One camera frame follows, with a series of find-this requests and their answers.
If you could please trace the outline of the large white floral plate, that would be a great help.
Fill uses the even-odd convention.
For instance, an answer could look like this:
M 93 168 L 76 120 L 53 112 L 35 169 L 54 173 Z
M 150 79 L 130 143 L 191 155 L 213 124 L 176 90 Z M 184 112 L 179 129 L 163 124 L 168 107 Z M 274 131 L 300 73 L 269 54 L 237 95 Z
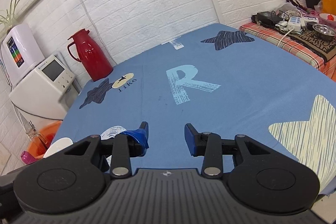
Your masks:
M 58 139 L 55 143 L 53 143 L 52 145 L 50 145 L 50 147 L 48 148 L 48 150 L 45 152 L 45 154 L 43 155 L 43 159 L 69 147 L 73 145 L 73 141 L 72 139 L 68 138 L 68 137 L 64 137 L 61 139 Z

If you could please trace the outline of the blue patterned tablecloth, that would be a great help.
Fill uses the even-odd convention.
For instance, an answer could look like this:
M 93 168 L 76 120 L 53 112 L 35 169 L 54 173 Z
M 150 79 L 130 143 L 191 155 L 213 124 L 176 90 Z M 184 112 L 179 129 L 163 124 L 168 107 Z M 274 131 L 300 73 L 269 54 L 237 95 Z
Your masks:
M 212 24 L 117 65 L 89 81 L 56 139 L 149 125 L 137 168 L 199 168 L 184 127 L 224 139 L 247 135 L 308 166 L 321 193 L 335 189 L 335 83 L 262 39 Z

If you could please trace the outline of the red thermos jug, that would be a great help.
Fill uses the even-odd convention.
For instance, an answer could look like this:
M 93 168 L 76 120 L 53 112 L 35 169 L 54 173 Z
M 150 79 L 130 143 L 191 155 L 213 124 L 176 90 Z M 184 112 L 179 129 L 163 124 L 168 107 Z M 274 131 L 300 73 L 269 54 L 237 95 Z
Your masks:
M 113 67 L 89 33 L 89 30 L 83 28 L 73 34 L 68 38 L 73 41 L 68 44 L 67 50 L 74 60 L 82 63 L 92 81 L 97 81 L 112 73 Z

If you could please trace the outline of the orange plastic basin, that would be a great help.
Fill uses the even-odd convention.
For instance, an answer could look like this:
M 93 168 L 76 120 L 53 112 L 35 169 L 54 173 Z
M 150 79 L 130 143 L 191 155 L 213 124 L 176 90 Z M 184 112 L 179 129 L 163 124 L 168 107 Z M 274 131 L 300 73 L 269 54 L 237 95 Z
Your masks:
M 61 123 L 61 121 L 56 121 L 39 131 L 31 128 L 27 133 L 30 140 L 27 152 L 35 159 L 41 159 L 50 147 Z

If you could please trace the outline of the white countertop appliance with screen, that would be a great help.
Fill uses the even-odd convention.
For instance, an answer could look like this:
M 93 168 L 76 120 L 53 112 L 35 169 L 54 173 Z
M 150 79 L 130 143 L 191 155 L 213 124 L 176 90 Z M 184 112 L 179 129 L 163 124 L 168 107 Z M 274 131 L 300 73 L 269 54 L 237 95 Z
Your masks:
M 54 55 L 30 71 L 9 94 L 13 105 L 37 129 L 62 121 L 78 96 L 75 75 Z

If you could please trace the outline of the glass jar in basin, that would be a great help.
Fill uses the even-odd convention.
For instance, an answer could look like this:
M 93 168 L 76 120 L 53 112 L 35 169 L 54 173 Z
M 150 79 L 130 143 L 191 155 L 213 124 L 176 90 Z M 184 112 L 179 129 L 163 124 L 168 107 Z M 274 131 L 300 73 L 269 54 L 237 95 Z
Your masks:
M 35 128 L 32 121 L 29 121 L 30 129 L 26 132 L 27 136 L 36 146 L 42 145 L 44 149 L 47 149 L 48 140 Z

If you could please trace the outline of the pink water bottle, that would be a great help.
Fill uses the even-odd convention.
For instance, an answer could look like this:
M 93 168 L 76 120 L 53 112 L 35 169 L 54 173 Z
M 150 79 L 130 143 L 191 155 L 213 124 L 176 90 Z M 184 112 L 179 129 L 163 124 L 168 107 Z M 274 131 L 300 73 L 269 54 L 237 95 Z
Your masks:
M 31 155 L 28 151 L 23 151 L 21 153 L 21 160 L 25 163 L 25 165 L 30 165 L 36 162 L 36 159 Z

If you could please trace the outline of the black device on side table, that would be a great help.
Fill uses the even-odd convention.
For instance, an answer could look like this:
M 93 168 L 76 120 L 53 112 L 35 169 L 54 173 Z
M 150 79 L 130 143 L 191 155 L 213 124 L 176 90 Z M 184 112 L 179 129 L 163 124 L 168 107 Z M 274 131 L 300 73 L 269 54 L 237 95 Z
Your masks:
M 276 24 L 282 21 L 282 18 L 274 12 L 264 11 L 256 14 L 256 20 L 262 25 L 275 27 Z

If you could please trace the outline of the white water purifier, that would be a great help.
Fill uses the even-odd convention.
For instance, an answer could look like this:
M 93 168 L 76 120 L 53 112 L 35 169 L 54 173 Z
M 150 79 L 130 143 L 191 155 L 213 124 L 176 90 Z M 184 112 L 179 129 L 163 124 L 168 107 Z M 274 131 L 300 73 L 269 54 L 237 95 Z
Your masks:
M 1 45 L 1 52 L 12 87 L 45 59 L 26 23 L 9 31 Z

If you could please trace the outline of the plaid cloth side table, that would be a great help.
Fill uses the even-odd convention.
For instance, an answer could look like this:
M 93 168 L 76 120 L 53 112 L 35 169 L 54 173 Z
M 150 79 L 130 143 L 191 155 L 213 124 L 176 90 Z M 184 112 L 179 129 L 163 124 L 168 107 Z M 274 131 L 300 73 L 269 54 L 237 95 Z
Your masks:
M 309 48 L 295 42 L 290 38 L 284 38 L 279 42 L 282 34 L 276 30 L 259 26 L 256 23 L 247 23 L 239 27 L 239 30 L 252 34 L 257 38 L 263 39 L 275 46 L 282 48 L 284 51 L 295 55 L 299 59 L 310 64 L 315 69 L 335 81 L 335 57 L 328 62 L 324 61 L 322 57 L 311 51 Z

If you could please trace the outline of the white power strip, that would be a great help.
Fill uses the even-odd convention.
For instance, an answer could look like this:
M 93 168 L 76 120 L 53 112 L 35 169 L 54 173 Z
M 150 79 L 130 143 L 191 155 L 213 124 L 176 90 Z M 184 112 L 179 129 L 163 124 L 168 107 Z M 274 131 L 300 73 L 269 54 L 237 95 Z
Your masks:
M 301 32 L 302 31 L 301 17 L 291 16 L 288 20 L 286 28 L 288 29 L 288 31 Z

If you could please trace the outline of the black patterned mat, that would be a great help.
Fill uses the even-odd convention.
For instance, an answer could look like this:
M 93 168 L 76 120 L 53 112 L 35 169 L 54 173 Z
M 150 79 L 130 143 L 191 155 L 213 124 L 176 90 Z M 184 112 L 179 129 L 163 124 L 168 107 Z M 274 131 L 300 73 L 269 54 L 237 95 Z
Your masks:
M 322 57 L 324 62 L 330 61 L 335 57 L 335 39 L 326 41 L 319 38 L 314 31 L 304 31 L 302 34 L 290 33 L 288 35 L 295 42 L 308 48 L 319 57 Z

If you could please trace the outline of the small steel bowl on side table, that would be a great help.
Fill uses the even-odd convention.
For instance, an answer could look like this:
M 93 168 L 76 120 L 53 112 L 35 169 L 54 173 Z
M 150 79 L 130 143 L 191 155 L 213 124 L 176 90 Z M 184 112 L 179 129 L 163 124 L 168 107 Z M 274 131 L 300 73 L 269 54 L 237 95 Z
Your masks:
M 324 24 L 314 24 L 313 25 L 314 33 L 319 37 L 320 39 L 331 42 L 335 39 L 336 32 L 335 29 L 324 25 Z

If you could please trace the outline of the white bowl with red item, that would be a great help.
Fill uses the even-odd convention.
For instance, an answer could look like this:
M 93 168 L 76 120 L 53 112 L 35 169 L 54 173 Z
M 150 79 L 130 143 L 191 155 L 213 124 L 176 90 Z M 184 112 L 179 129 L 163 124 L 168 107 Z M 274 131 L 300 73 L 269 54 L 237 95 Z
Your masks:
M 336 16 L 333 14 L 320 13 L 319 17 L 322 18 L 324 21 L 335 24 Z

